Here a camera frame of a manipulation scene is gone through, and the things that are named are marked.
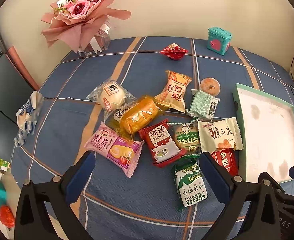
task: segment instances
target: flower bouquet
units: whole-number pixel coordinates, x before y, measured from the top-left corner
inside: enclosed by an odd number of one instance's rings
[[[42,21],[50,27],[42,31],[48,47],[57,40],[64,41],[77,53],[86,56],[107,49],[110,38],[108,16],[126,20],[131,13],[108,8],[114,0],[58,0],[52,3],[52,13],[46,13]]]

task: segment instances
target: container lid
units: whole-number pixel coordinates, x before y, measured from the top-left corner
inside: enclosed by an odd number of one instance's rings
[[[222,38],[225,38],[225,39],[231,39],[232,38],[232,34],[229,31],[225,31],[222,28],[212,27],[212,28],[209,28],[208,30],[209,30],[209,32],[211,32],[213,34],[216,34],[216,35],[218,35],[218,36],[220,36]]]

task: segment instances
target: pink snack package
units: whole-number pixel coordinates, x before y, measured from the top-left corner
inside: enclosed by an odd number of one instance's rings
[[[85,148],[109,159],[130,178],[136,169],[143,143],[144,141],[129,141],[101,122],[98,130],[86,142]]]

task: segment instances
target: green biscuit package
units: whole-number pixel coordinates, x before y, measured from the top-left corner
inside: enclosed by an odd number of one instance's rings
[[[187,152],[182,158],[196,158],[201,154],[198,118],[192,119],[188,123],[170,122],[174,131],[174,141],[179,149],[185,149]]]
[[[207,198],[201,172],[194,158],[179,160],[172,169],[179,199],[179,209],[192,206]]]
[[[198,117],[202,121],[211,121],[214,118],[220,99],[214,98],[201,90],[192,89],[191,93],[193,98],[190,109],[186,109],[187,113],[192,117]]]

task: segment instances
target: beige wall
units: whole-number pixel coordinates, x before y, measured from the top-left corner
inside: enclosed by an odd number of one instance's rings
[[[42,84],[69,51],[57,42],[47,48],[40,21],[55,0],[7,0],[0,9],[0,32],[15,46],[23,63]],[[266,57],[289,69],[294,54],[294,9],[287,0],[115,0],[127,9],[126,21],[112,19],[113,39],[133,36],[182,36],[207,39],[208,28],[231,31],[232,45]]]

